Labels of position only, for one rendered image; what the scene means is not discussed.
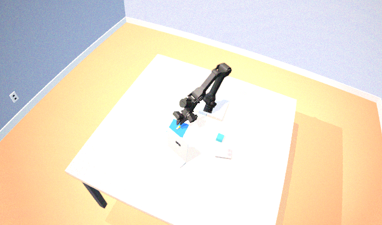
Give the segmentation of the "blue flat square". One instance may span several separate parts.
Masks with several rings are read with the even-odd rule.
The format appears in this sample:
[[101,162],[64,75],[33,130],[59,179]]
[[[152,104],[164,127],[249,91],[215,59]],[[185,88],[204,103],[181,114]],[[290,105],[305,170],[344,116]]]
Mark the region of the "blue flat square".
[[[176,122],[177,120],[173,119],[169,128],[173,130],[178,136],[183,137],[189,125],[186,123],[176,125]],[[176,129],[178,126],[180,126],[180,128]]]

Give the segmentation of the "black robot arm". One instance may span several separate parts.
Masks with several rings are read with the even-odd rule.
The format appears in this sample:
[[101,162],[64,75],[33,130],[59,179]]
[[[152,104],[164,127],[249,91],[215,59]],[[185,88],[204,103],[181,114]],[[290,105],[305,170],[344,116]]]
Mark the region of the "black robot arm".
[[[231,71],[232,71],[232,68],[228,66],[226,63],[218,64],[216,68],[211,71],[211,74],[206,78],[206,80],[203,82],[203,84],[200,87],[197,87],[194,91],[192,91],[189,95],[187,95],[188,98],[185,97],[184,99],[181,99],[179,101],[180,107],[190,108],[194,110],[196,105],[203,100],[206,103],[203,111],[207,113],[212,113],[213,108],[217,105],[217,103],[215,102],[216,93],[218,89],[220,88],[224,78],[227,77],[231,73]],[[211,85],[212,87],[209,93],[206,93],[207,89]],[[185,118],[187,117],[189,122],[192,123],[195,120],[197,120],[198,116],[194,115],[192,112],[189,111],[186,113],[184,117]]]

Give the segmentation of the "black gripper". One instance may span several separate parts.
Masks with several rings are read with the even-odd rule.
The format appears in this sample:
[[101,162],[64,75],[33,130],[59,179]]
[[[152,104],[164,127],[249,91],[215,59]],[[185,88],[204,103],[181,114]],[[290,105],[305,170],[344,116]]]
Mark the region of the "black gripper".
[[180,113],[179,111],[174,111],[173,112],[174,117],[177,119],[176,125],[178,125],[178,124],[181,125],[181,124],[183,124],[184,122],[186,122],[188,120],[187,117],[185,118],[184,116],[189,111],[190,111],[190,113],[194,112],[194,110],[192,110],[190,108],[184,108],[183,110],[181,110],[182,113]]

